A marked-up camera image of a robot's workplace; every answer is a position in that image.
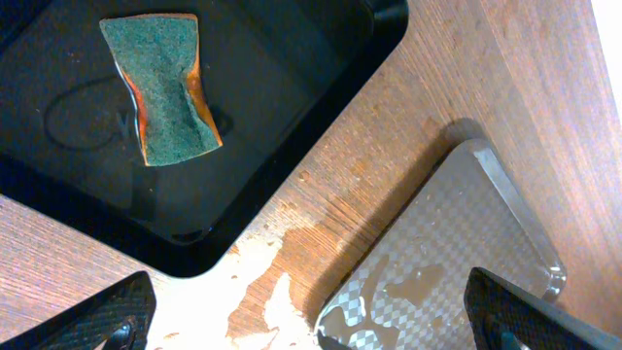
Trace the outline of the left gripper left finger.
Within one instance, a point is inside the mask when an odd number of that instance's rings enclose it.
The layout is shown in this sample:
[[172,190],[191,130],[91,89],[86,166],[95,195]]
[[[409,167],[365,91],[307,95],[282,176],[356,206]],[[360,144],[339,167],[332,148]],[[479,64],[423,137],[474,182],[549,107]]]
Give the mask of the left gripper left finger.
[[135,272],[48,321],[1,344],[3,349],[144,349],[156,309],[145,271]]

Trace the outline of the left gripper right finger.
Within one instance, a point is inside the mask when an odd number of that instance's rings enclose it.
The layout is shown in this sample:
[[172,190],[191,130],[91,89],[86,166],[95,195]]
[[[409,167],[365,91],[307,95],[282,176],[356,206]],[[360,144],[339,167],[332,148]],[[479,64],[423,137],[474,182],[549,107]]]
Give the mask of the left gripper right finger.
[[470,271],[464,304],[478,349],[621,348],[620,338],[572,317],[483,267]]

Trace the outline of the green and orange sponge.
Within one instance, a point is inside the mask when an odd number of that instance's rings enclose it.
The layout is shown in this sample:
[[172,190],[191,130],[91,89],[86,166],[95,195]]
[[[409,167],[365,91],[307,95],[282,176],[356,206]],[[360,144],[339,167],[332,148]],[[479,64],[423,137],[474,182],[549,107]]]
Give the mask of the green and orange sponge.
[[224,144],[203,92],[197,16],[104,18],[99,27],[135,106],[147,166],[177,164]]

